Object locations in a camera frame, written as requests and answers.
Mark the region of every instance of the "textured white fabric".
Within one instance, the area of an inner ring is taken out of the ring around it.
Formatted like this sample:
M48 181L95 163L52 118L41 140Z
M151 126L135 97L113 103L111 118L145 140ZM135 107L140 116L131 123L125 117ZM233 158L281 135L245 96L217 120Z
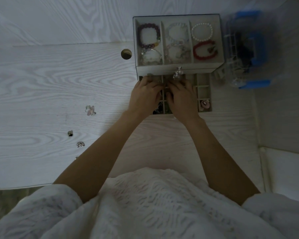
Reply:
M66 185L48 185L0 221L4 238L272 239L294 235L299 238L299 202L260 194L240 207L204 181L170 169L144 168L108 178L98 196L84 205Z

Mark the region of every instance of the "forearm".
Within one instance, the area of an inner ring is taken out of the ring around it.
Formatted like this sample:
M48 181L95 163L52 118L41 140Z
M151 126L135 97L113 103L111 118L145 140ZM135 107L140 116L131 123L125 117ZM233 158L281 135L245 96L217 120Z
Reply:
M186 125L203 166L209 186L239 205L259 193L247 175L217 141L203 119Z
M95 197L125 142L140 122L136 115L124 112L107 132L64 170L54 184L68 185L83 202Z

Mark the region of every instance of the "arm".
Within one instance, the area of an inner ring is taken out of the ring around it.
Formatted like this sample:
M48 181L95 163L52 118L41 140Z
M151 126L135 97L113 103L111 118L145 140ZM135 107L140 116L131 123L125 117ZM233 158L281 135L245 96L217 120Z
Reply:
M138 81L131 93L128 110L73 161L54 184L68 185L84 203L95 197L129 136L157 108L162 89L162 85L150 82L146 76Z
M173 93L173 97L167 94L171 111L191 135L210 188L242 205L260 192L198 115L196 89L188 80L184 85L175 81L168 84Z

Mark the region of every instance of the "person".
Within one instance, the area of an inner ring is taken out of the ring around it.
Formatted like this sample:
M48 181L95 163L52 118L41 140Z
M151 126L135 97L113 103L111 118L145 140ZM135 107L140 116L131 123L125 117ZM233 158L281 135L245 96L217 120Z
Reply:
M299 202L261 194L198 115L188 80L167 101L193 139L208 184L171 169L108 175L164 85L144 77L118 121L47 185L0 220L0 238L299 238Z

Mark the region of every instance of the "hand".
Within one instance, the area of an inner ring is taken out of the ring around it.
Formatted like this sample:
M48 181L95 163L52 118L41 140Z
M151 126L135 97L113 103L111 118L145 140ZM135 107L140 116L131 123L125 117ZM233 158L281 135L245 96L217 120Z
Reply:
M157 108L162 98L160 91L163 88L162 84L153 82L150 77L144 76L132 90L128 112L135 113L141 121L147 118Z
M175 80L167 83L173 93L173 97L171 93L167 92L166 99L174 116L186 126L188 122L199 119L200 117L197 110L196 88L192 87L188 80L182 80L181 82L185 87Z

